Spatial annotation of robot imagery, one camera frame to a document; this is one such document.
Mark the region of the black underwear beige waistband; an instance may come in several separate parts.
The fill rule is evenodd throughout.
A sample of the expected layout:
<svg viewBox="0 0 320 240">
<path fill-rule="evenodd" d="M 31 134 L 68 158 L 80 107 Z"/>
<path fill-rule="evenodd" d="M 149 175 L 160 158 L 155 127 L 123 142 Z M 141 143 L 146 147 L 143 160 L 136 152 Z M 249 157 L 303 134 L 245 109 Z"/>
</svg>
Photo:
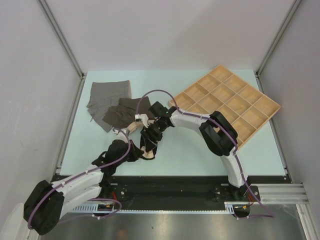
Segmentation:
<svg viewBox="0 0 320 240">
<path fill-rule="evenodd" d="M 158 149 L 158 142 L 163 138 L 163 134 L 156 130 L 143 128 L 140 131 L 140 149 L 143 151 L 141 158 L 153 160 Z"/>
</svg>

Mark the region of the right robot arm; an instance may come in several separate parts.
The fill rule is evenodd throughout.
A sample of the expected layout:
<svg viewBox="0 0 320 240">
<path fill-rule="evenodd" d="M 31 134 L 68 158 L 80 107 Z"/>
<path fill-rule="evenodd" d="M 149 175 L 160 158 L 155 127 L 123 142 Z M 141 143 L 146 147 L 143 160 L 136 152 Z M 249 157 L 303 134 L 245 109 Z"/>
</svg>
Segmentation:
<svg viewBox="0 0 320 240">
<path fill-rule="evenodd" d="M 240 160 L 236 156 L 238 133 L 221 112 L 197 114 L 175 106 L 168 109 L 158 101 L 149 110 L 154 115 L 153 122 L 146 114 L 136 114 L 134 117 L 135 121 L 141 121 L 144 125 L 140 132 L 140 147 L 145 153 L 156 153 L 163 132 L 169 127 L 193 130 L 200 134 L 208 149 L 221 158 L 231 197 L 242 201 L 248 196 L 248 175 L 239 166 Z"/>
</svg>

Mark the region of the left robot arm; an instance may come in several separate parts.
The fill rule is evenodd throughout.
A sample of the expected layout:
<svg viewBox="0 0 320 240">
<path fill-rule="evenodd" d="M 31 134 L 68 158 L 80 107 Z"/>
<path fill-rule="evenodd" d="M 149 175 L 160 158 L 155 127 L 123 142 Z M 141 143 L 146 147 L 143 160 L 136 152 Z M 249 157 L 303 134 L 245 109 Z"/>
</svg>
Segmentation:
<svg viewBox="0 0 320 240">
<path fill-rule="evenodd" d="M 111 193 L 107 183 L 117 167 L 137 161 L 143 153 L 132 140 L 116 139 L 84 171 L 54 182 L 40 181 L 24 203 L 27 227 L 45 235 L 78 205 L 90 199 L 107 199 Z"/>
</svg>

